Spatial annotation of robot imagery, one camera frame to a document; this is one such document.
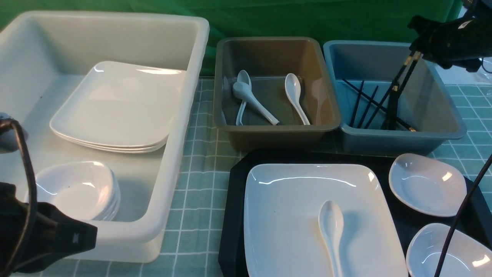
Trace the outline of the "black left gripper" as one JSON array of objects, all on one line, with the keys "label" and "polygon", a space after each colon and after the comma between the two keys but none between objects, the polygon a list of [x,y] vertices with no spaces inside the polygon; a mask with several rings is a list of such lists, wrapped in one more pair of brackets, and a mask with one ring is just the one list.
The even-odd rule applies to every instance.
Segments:
[{"label": "black left gripper", "polygon": [[[14,184],[1,184],[1,272],[7,268],[26,221],[28,204],[20,202]],[[38,203],[33,230],[13,272],[41,272],[56,261],[95,248],[97,227],[68,217],[50,203]]]}]

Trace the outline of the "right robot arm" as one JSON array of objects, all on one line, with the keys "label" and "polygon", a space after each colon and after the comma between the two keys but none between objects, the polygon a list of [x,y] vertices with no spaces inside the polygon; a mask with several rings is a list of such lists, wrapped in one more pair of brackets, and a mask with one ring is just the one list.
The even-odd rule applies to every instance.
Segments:
[{"label": "right robot arm", "polygon": [[447,22],[413,16],[408,24],[417,38],[409,49],[426,61],[448,70],[453,66],[475,73],[483,59],[492,55],[492,16],[490,0],[464,0],[465,14]]}]

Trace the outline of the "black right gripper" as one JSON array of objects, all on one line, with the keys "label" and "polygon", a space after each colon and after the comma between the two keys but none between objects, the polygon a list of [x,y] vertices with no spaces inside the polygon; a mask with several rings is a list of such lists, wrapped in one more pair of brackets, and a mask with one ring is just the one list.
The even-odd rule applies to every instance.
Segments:
[{"label": "black right gripper", "polygon": [[445,70],[457,66],[475,73],[482,66],[482,58],[492,55],[490,17],[458,18],[442,23],[416,15],[407,26],[417,33],[410,51],[419,52],[424,60]]}]

